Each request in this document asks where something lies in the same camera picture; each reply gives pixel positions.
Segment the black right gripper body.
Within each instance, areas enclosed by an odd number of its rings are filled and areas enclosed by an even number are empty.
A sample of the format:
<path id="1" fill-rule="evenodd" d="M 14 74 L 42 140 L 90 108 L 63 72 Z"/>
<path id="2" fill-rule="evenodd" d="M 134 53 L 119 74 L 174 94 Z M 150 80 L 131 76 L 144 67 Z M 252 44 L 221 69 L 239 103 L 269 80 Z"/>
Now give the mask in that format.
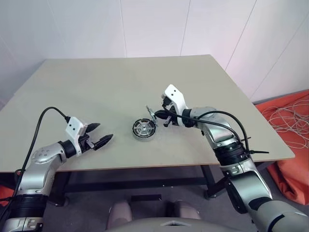
<path id="1" fill-rule="evenodd" d="M 171 100 L 168 97 L 165 97 L 163 99 L 162 107 L 164 109 L 163 115 L 165 119 L 163 125 L 165 127 L 168 127 L 169 124 L 172 124 L 173 126 L 178 126 L 178 117 L 175 106 L 172 104 Z"/>

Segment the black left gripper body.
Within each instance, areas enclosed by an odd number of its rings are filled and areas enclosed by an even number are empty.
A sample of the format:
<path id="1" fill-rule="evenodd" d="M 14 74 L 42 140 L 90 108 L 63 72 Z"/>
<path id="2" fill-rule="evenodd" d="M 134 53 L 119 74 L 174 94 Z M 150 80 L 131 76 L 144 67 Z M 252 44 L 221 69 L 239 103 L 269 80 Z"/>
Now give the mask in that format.
<path id="1" fill-rule="evenodd" d="M 83 136 L 80 136 L 78 139 L 78 143 L 81 149 L 81 152 L 84 153 L 88 150 L 95 150 L 95 145 L 90 140 L 90 136 L 86 133 Z"/>

